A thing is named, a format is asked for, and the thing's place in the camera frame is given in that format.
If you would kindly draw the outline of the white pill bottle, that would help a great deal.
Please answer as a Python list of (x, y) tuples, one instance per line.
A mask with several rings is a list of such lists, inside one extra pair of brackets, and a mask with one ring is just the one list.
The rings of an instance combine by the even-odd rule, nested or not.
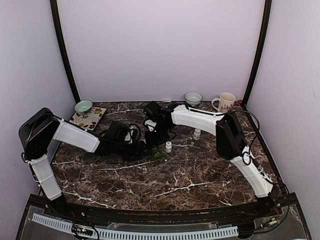
[(193, 139), (198, 141), (200, 137), (201, 137), (201, 130), (196, 128), (193, 132)]

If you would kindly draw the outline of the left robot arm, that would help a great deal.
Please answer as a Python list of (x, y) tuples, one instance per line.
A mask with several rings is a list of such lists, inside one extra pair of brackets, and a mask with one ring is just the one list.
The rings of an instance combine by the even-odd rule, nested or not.
[(64, 143), (99, 157), (118, 155), (125, 161), (131, 161), (144, 153), (145, 143), (141, 134), (136, 124), (120, 121), (112, 121), (107, 129), (96, 133), (54, 115), (47, 107), (39, 110), (18, 130), (23, 147), (22, 160), (29, 165), (44, 195), (53, 201), (50, 208), (60, 218), (67, 218), (71, 208), (60, 199), (63, 193), (48, 157), (51, 143)]

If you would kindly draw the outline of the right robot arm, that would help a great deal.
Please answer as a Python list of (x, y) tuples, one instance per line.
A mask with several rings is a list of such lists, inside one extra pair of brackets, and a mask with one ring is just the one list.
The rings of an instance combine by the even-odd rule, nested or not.
[(176, 126), (198, 129), (216, 138), (218, 155), (234, 164), (252, 187), (255, 196), (262, 201), (255, 205), (255, 213), (266, 217), (275, 208), (269, 198), (273, 191), (273, 182), (258, 164), (247, 143), (236, 112), (210, 112), (171, 102), (160, 106), (152, 101), (144, 110), (147, 120), (144, 126), (146, 144), (150, 147), (161, 145), (169, 140), (168, 132)]

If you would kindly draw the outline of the white bottle cap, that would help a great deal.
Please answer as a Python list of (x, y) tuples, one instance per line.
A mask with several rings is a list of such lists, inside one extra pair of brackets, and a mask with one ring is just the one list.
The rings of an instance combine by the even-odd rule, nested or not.
[(171, 141), (167, 141), (165, 143), (165, 152), (166, 153), (171, 153), (172, 152), (172, 142)]

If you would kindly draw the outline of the floral square plate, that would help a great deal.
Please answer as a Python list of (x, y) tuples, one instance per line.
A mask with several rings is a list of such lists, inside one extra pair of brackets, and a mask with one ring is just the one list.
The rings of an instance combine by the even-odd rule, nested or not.
[(93, 131), (106, 111), (107, 108), (104, 107), (92, 107), (86, 115), (75, 112), (69, 122), (84, 130)]

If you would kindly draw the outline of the pale green bowl right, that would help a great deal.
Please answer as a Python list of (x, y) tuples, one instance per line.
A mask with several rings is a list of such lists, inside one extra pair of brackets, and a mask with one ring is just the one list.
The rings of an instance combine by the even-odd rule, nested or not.
[(201, 103), (203, 96), (198, 92), (190, 91), (184, 94), (184, 99), (188, 105), (194, 107)]

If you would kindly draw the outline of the pale green bowl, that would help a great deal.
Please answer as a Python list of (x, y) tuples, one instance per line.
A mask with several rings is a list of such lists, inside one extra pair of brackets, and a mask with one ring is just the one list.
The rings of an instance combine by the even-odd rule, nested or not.
[(188, 105), (194, 107), (201, 103), (203, 96), (198, 92), (190, 91), (184, 94), (184, 99)]
[(87, 115), (92, 109), (92, 107), (93, 107), (92, 101), (82, 100), (75, 105), (74, 110), (76, 113), (80, 115)]

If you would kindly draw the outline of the pale green bowl left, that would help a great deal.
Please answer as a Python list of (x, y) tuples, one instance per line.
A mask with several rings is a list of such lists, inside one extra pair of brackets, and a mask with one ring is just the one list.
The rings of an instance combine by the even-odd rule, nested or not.
[(93, 107), (92, 101), (82, 100), (75, 105), (74, 110), (76, 113), (80, 115), (87, 115), (92, 109), (92, 107)]

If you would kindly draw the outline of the cream floral mug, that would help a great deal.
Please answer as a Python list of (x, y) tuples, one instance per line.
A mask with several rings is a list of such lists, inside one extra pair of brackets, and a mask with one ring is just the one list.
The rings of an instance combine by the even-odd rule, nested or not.
[(218, 113), (227, 113), (232, 109), (235, 101), (236, 97), (232, 93), (222, 92), (218, 98), (211, 101), (211, 105)]

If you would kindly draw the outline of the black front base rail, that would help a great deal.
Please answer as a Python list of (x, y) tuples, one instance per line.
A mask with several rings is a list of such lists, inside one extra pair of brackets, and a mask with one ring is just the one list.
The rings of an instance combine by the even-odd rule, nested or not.
[(91, 223), (102, 226), (111, 222), (141, 225), (177, 225), (205, 222), (248, 225), (262, 217), (275, 216), (278, 220), (286, 214), (285, 208), (288, 204), (294, 203), (296, 200), (296, 195), (291, 193), (280, 196), (273, 207), (266, 204), (262, 205), (259, 202), (252, 202), (236, 206), (198, 210), (142, 211), (93, 207), (70, 202), (50, 203), (44, 197), (31, 194), (27, 201), (27, 206), (38, 207), (50, 216), (67, 217), (78, 223)]

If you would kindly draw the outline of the left black frame post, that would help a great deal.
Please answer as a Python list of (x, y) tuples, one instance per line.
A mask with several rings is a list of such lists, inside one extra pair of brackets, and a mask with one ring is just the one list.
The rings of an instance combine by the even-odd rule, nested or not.
[(62, 63), (64, 66), (65, 74), (67, 77), (67, 81), (73, 96), (73, 99), (75, 103), (80, 102), (81, 98), (76, 86), (76, 82), (73, 76), (71, 64), (69, 61), (69, 56), (67, 53), (67, 48), (64, 40), (64, 34), (63, 34), (63, 29), (62, 29), (62, 24), (61, 24), (61, 19), (60, 19), (60, 14), (59, 14), (59, 9), (58, 9), (58, 1), (57, 0), (50, 0), (50, 8), (51, 8), (51, 15), (53, 19), (53, 24), (54, 24), (54, 30), (56, 34), (56, 39), (60, 51), (60, 56), (62, 59)]

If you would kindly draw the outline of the black frame post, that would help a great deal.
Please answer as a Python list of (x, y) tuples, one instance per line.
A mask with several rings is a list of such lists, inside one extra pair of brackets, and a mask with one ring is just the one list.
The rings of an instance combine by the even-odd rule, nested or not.
[(242, 99), (242, 103), (245, 107), (249, 103), (250, 96), (254, 87), (257, 73), (258, 73), (260, 61), (262, 58), (265, 40), (267, 36), (267, 31), (268, 31), (270, 15), (271, 15), (271, 9), (272, 9), (272, 0), (265, 0), (256, 51), (255, 51), (255, 55), (252, 63), (251, 72), (248, 78), (247, 86), (245, 89), (245, 93)]
[(67, 77), (67, 81), (73, 96), (73, 99), (75, 103), (80, 102), (81, 98), (76, 86), (76, 82), (73, 76), (71, 64), (69, 61), (69, 56), (67, 53), (67, 48), (64, 40), (64, 34), (63, 34), (63, 29), (62, 29), (62, 24), (61, 24), (61, 19), (60, 19), (60, 14), (59, 14), (59, 9), (58, 9), (58, 1), (57, 0), (50, 0), (50, 8), (51, 8), (51, 15), (53, 19), (53, 24), (54, 24), (54, 30), (56, 34), (56, 39), (60, 51), (60, 56), (62, 59), (62, 63), (64, 66), (65, 74)]

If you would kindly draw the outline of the right black frame post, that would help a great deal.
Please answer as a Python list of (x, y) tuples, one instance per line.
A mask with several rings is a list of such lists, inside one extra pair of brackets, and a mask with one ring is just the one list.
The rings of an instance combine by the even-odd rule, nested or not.
[(271, 15), (271, 9), (272, 9), (272, 0), (265, 0), (256, 51), (255, 51), (255, 55), (252, 63), (251, 72), (248, 78), (247, 86), (245, 89), (245, 93), (242, 99), (242, 103), (245, 107), (249, 103), (250, 96), (254, 87), (257, 73), (258, 73), (260, 61), (262, 58), (265, 40), (267, 36), (267, 31), (268, 31), (270, 15)]

